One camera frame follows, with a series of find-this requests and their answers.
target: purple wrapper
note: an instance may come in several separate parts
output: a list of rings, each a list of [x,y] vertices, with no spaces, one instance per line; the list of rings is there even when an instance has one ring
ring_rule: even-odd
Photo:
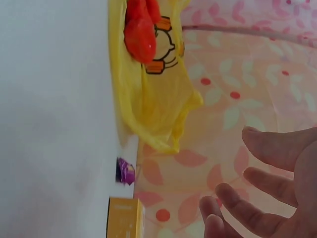
[[[126,162],[123,158],[117,158],[117,181],[131,185],[135,181],[135,170],[133,165]]]

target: yellow plastic bag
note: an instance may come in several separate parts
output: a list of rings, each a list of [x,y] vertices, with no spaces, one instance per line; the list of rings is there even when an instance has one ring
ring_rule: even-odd
[[[124,44],[126,0],[109,0],[109,56],[124,122],[160,152],[178,152],[188,113],[202,105],[182,56],[180,12],[188,0],[158,0],[157,52],[148,65],[131,58]]]

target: pink floral fabric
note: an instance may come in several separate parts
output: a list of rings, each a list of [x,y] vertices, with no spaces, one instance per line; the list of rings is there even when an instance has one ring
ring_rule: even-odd
[[[214,195],[221,182],[266,212],[291,216],[293,208],[243,179],[248,166],[289,178],[293,174],[256,160],[241,130],[245,125],[282,132],[316,126],[317,50],[213,31],[184,31],[184,39],[188,74],[205,105],[190,113],[179,154],[139,145],[134,196],[146,207],[145,237],[202,238],[199,199]],[[219,205],[243,237],[254,237]]]
[[[315,0],[192,0],[182,13],[184,26],[247,28],[278,32],[317,46]]]

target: knuckle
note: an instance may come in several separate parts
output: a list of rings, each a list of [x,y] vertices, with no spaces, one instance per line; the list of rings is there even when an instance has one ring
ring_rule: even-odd
[[[287,196],[288,183],[285,181],[279,181],[276,183],[276,198],[283,199]]]
[[[258,227],[258,224],[261,222],[263,214],[259,211],[254,211],[247,219],[247,223],[252,230],[255,230]]]

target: yellow packaging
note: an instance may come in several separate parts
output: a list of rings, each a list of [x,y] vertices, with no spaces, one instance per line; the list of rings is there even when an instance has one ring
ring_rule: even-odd
[[[111,74],[124,122],[160,152],[178,152],[188,113],[202,105],[184,65],[180,12],[188,0],[158,0],[162,20],[156,25],[152,63],[133,60],[124,44],[127,0],[108,0]]]
[[[106,238],[143,238],[144,216],[139,199],[110,198]]]

